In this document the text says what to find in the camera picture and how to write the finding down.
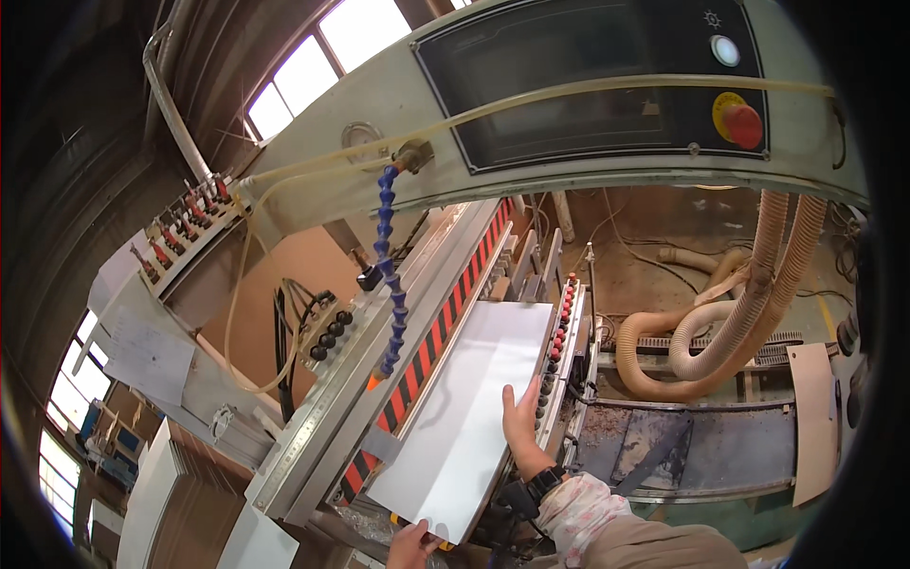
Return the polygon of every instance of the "wristwatch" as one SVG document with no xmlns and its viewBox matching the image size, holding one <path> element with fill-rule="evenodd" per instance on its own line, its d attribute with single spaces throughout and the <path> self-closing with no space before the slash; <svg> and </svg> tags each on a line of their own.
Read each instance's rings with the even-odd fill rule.
<svg viewBox="0 0 910 569">
<path fill-rule="evenodd" d="M 546 496 L 550 490 L 562 484 L 562 476 L 564 476 L 565 473 L 566 472 L 559 465 L 550 466 L 538 472 L 537 476 L 534 476 L 528 481 L 528 492 L 531 494 L 531 498 L 533 498 L 534 503 L 537 506 L 541 505 L 543 497 Z"/>
</svg>

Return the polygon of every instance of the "floral sleeve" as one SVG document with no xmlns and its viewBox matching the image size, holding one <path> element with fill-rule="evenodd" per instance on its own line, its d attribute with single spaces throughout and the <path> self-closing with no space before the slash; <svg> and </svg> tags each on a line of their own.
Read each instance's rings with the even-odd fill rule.
<svg viewBox="0 0 910 569">
<path fill-rule="evenodd" d="M 586 472 L 547 494 L 537 524 L 556 543 L 560 562 L 581 567 L 585 548 L 619 515 L 632 515 L 629 501 Z"/>
</svg>

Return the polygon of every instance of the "striped safety strip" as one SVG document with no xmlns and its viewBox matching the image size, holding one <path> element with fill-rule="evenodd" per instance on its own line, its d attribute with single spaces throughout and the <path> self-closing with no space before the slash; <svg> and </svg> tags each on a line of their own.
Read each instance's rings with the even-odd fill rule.
<svg viewBox="0 0 910 569">
<path fill-rule="evenodd" d="M 490 227 L 484 234 L 483 239 L 480 240 L 480 245 L 470 257 L 468 266 L 465 267 L 464 273 L 461 274 L 461 278 L 449 295 L 449 300 L 442 305 L 442 310 L 440 310 L 436 321 L 430 327 L 430 332 L 420 343 L 417 354 L 408 364 L 408 368 L 404 371 L 404 376 L 399 381 L 395 391 L 392 392 L 389 401 L 386 402 L 382 413 L 379 414 L 376 424 L 381 429 L 395 432 L 405 413 L 408 412 L 410 405 L 417 399 L 420 387 L 430 376 L 433 362 L 442 354 L 445 341 L 449 337 L 449 332 L 454 326 L 455 320 L 461 314 L 465 300 L 470 295 L 487 261 L 490 260 L 493 245 L 505 227 L 511 210 L 511 199 L 503 199 L 496 210 L 496 215 L 490 223 Z M 378 459 L 372 454 L 363 451 L 357 452 L 354 460 L 348 465 L 348 469 L 341 478 L 343 497 L 339 504 L 348 505 L 354 500 L 377 462 Z"/>
</svg>

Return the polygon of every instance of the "hand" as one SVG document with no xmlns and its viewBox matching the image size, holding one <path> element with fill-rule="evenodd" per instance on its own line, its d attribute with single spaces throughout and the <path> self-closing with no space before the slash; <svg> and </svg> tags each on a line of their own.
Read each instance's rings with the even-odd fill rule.
<svg viewBox="0 0 910 569">
<path fill-rule="evenodd" d="M 424 569 L 427 558 L 442 543 L 442 539 L 427 533 L 430 523 L 420 520 L 399 531 L 392 538 L 387 569 Z"/>
<path fill-rule="evenodd" d="M 541 389 L 541 378 L 535 376 L 528 384 L 519 404 L 515 405 L 515 391 L 511 385 L 502 388 L 502 431 L 512 454 L 518 456 L 531 448 L 537 449 L 534 437 L 534 413 L 537 411 L 537 398 Z"/>
</svg>

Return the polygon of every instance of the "red button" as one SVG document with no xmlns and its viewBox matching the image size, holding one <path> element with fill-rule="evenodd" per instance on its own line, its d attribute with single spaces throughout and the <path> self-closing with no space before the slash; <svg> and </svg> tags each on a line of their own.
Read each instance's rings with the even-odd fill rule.
<svg viewBox="0 0 910 569">
<path fill-rule="evenodd" d="M 762 118 L 748 105 L 727 105 L 721 114 L 730 138 L 739 146 L 752 150 L 762 141 Z"/>
</svg>

